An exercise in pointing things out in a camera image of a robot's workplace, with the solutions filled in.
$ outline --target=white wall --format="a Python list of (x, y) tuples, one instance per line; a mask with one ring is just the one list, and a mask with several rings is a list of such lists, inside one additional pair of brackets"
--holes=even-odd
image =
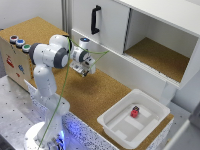
[(178, 90), (173, 102), (189, 112), (192, 112), (200, 102), (200, 71), (183, 87)]
[(61, 0), (0, 0), (0, 28), (39, 16), (62, 29)]

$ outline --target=cabinet door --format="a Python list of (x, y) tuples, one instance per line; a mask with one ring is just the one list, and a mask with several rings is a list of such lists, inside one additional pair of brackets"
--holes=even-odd
[[(91, 33), (92, 10), (96, 5), (96, 28)], [(73, 0), (73, 29), (84, 36), (122, 54), (128, 25), (130, 9), (112, 0)]]

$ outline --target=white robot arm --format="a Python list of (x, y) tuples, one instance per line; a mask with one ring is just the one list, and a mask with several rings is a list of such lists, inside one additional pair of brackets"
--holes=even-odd
[[(81, 38), (79, 41), (79, 45), (83, 49), (88, 49), (88, 43), (89, 39), (86, 38)], [(54, 35), (50, 38), (49, 45), (35, 43), (30, 48), (29, 56), (32, 63), (36, 65), (34, 69), (34, 80), (37, 91), (34, 97), (38, 102), (48, 108), (45, 116), (45, 124), (38, 132), (37, 137), (35, 137), (35, 141), (38, 141), (37, 144), (42, 141), (43, 135), (60, 98), (60, 96), (56, 94), (57, 86), (52, 73), (52, 67), (61, 69), (67, 65), (68, 59), (71, 58), (73, 62), (70, 66), (82, 76), (86, 76), (88, 72), (92, 74), (95, 73), (95, 60), (90, 56), (89, 52), (80, 47), (75, 47), (67, 36)], [(62, 116), (69, 111), (69, 108), (70, 104), (68, 101), (61, 98), (58, 110), (42, 142), (45, 149), (65, 150), (65, 146), (63, 146), (65, 144), (59, 145), (59, 142), (55, 144), (55, 141), (57, 135), (60, 135), (63, 130)], [(50, 148), (49, 143), (52, 142), (54, 146)]]

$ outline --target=brown countertop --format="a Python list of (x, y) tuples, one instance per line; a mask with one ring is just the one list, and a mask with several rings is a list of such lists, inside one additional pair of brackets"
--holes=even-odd
[[(50, 37), (54, 34), (67, 33), (39, 17), (0, 32), (0, 36), (8, 41), (11, 35), (18, 35), (20, 38), (24, 39), (27, 44), (36, 42), (47, 44)], [(57, 82), (57, 93), (60, 95), (66, 74), (66, 67), (63, 69), (53, 69), (53, 73)], [(30, 83), (35, 86), (33, 79), (30, 80)], [(71, 105), (70, 111), (72, 113), (87, 123), (95, 131), (103, 135), (119, 149), (123, 149), (104, 133), (102, 126), (97, 122), (97, 118), (130, 91), (131, 89), (98, 69), (94, 75), (89, 74), (87, 77), (82, 78), (70, 68), (63, 97), (69, 101)], [(173, 115), (166, 117), (137, 150), (144, 150), (147, 148), (172, 119)]]

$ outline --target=door handle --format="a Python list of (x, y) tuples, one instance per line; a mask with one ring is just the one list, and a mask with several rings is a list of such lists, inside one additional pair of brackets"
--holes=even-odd
[(92, 32), (92, 35), (94, 35), (94, 34), (96, 34), (96, 33), (98, 33), (100, 30), (99, 29), (97, 29), (96, 28), (96, 12), (97, 11), (99, 11), (99, 10), (101, 10), (101, 7), (100, 6), (98, 6), (98, 5), (96, 5), (96, 8), (94, 8), (93, 10), (92, 10), (92, 23), (91, 23), (91, 32)]

